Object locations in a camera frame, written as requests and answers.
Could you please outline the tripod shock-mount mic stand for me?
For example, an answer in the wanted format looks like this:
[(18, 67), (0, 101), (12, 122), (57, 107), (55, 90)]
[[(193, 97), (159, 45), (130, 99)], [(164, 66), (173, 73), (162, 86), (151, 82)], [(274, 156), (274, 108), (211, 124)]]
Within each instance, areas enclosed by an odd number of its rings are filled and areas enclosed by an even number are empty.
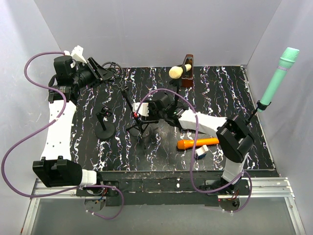
[(158, 123), (158, 120), (143, 120), (139, 114), (136, 114), (133, 111), (133, 105), (131, 104), (130, 99), (127, 94), (127, 91), (129, 91), (129, 88), (127, 85), (124, 85), (123, 83), (124, 70), (118, 63), (105, 62), (102, 65), (102, 68), (113, 72), (114, 74), (113, 77), (107, 79), (106, 83), (108, 85), (116, 86), (121, 91), (123, 99), (126, 101), (127, 105), (130, 108), (130, 111), (132, 113), (132, 118), (135, 120), (135, 124), (127, 128), (126, 131), (129, 132), (130, 130), (135, 129), (139, 132), (139, 138), (143, 139), (143, 134), (148, 128), (148, 126), (150, 124)]

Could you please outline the cream microphone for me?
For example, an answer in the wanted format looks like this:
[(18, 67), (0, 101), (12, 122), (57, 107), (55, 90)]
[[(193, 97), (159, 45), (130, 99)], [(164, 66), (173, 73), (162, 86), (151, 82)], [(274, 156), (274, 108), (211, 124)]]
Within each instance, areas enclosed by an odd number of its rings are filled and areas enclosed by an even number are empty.
[(192, 65), (190, 64), (171, 67), (169, 70), (169, 76), (172, 79), (179, 79), (183, 75), (185, 75), (188, 71), (190, 71), (191, 68), (192, 68)]

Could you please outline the orange microphone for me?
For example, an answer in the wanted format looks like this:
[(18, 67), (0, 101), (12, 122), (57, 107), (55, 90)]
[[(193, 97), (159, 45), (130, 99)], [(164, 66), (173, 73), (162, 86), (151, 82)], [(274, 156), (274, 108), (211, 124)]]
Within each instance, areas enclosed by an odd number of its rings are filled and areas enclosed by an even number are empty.
[(203, 145), (216, 145), (219, 144), (219, 140), (217, 138), (206, 138), (206, 139), (197, 139), (194, 140), (179, 140), (177, 142), (177, 148), (179, 150), (186, 150), (192, 148), (194, 143), (196, 143), (196, 147), (201, 147)]

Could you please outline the short round-base mic stand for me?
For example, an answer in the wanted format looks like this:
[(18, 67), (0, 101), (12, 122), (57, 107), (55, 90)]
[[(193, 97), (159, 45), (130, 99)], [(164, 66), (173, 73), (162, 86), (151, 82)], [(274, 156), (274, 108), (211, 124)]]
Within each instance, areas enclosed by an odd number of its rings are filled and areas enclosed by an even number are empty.
[(103, 107), (100, 112), (96, 114), (98, 124), (96, 125), (95, 135), (101, 141), (107, 141), (115, 135), (115, 125), (109, 121), (104, 121), (104, 118), (110, 117), (112, 112), (110, 108)]

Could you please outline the round-base stand for cream mic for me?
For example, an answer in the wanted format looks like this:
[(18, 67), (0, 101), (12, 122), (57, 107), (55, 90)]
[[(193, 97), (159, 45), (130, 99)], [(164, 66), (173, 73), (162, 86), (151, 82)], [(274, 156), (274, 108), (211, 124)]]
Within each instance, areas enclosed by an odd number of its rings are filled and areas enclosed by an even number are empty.
[(169, 82), (169, 84), (172, 85), (173, 87), (176, 87), (176, 94), (174, 96), (174, 101), (172, 101), (169, 107), (166, 109), (167, 114), (166, 122), (170, 126), (182, 129), (182, 125), (179, 122), (179, 118), (186, 110), (188, 110), (188, 107), (179, 102), (178, 94), (181, 87), (181, 78), (172, 79)]

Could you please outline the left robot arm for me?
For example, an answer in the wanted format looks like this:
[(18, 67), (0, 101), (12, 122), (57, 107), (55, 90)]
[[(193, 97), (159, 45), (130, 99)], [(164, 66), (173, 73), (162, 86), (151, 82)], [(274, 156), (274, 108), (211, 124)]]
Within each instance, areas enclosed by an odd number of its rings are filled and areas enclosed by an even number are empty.
[(104, 184), (97, 179), (94, 170), (85, 170), (72, 161), (70, 153), (71, 125), (76, 111), (80, 89), (94, 88), (115, 78), (114, 68), (104, 68), (93, 58), (79, 59), (63, 55), (53, 62), (56, 74), (48, 86), (50, 121), (44, 150), (39, 161), (34, 161), (32, 169), (48, 187), (87, 186), (94, 196), (100, 195)]

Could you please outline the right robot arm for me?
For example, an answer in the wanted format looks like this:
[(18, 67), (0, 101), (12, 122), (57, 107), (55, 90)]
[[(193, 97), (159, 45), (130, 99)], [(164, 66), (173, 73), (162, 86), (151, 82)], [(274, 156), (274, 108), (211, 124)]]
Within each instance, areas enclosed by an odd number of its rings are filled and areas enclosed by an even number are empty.
[(239, 116), (214, 117), (196, 112), (189, 101), (176, 94), (175, 97), (186, 104), (180, 106), (169, 97), (169, 89), (162, 91), (164, 95), (161, 99), (142, 99), (136, 111), (146, 118), (163, 119), (169, 125), (217, 138), (226, 158), (220, 188), (226, 194), (234, 194), (239, 189), (238, 182), (244, 174), (246, 158), (255, 143), (246, 123)]

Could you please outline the tripod stand for green mic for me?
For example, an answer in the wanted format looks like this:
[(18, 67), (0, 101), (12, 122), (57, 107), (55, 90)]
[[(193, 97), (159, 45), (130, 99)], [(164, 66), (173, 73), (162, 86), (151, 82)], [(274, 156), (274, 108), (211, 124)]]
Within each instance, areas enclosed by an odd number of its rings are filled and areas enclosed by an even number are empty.
[(252, 112), (252, 114), (249, 116), (249, 118), (246, 120), (245, 125), (249, 125), (252, 118), (257, 114), (257, 112), (262, 112), (266, 110), (266, 108), (271, 104), (271, 102), (268, 105), (263, 104), (260, 100), (257, 101), (256, 105), (257, 107)]

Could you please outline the green microphone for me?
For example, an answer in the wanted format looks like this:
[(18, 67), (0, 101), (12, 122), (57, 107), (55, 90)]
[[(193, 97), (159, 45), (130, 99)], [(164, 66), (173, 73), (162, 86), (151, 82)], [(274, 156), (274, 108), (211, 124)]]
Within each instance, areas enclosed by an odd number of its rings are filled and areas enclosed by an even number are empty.
[(276, 71), (272, 76), (268, 87), (266, 88), (261, 100), (257, 102), (258, 112), (263, 112), (271, 104), (274, 95), (285, 78), (288, 70), (294, 65), (298, 55), (298, 49), (291, 47), (285, 49), (279, 59)]

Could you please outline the brown metronome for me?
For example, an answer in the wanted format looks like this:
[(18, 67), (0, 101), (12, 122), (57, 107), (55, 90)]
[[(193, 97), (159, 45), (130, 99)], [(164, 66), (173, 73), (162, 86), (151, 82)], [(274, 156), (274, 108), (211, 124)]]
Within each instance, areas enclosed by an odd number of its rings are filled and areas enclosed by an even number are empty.
[(181, 86), (184, 88), (191, 88), (194, 84), (194, 56), (193, 54), (187, 54), (183, 61), (185, 70), (181, 76)]

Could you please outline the small white blue box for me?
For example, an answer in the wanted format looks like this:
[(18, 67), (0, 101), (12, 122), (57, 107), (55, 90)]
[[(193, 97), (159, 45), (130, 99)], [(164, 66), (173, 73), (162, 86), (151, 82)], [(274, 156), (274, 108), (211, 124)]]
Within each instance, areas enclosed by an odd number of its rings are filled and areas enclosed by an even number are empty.
[(196, 158), (197, 158), (197, 160), (200, 160), (200, 159), (204, 158), (208, 151), (209, 151), (209, 149), (208, 149), (207, 145), (203, 145), (202, 147), (198, 148), (196, 150)]

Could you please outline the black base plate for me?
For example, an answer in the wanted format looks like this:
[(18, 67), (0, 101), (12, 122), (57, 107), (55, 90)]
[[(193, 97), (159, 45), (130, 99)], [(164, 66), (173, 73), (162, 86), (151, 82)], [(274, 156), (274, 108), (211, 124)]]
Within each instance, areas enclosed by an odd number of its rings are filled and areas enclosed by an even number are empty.
[(204, 191), (219, 187), (221, 171), (196, 171), (191, 177), (188, 171), (100, 171), (100, 182), (119, 188), (125, 205), (196, 205), (217, 207), (218, 196), (230, 196), (224, 189), (213, 194)]

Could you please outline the aluminium rail frame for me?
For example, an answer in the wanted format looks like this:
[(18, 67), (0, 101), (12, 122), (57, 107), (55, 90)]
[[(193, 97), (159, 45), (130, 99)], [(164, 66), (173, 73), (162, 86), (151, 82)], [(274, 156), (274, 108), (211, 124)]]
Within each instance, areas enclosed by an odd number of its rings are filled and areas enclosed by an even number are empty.
[[(98, 142), (91, 123), (83, 121), (71, 142), (73, 159), (105, 163), (101, 171), (188, 171), (191, 152), (177, 150), (176, 142), (192, 139), (194, 132), (164, 121), (139, 138), (126, 131), (130, 115), (115, 87), (99, 90), (99, 99), (114, 108), (116, 139)], [(217, 207), (196, 205), (125, 205), (113, 220), (120, 199), (110, 191), (103, 202), (80, 190), (31, 200), (25, 235), (303, 235), (289, 180), (273, 168), (250, 171), (239, 184), (239, 195), (218, 196)]]

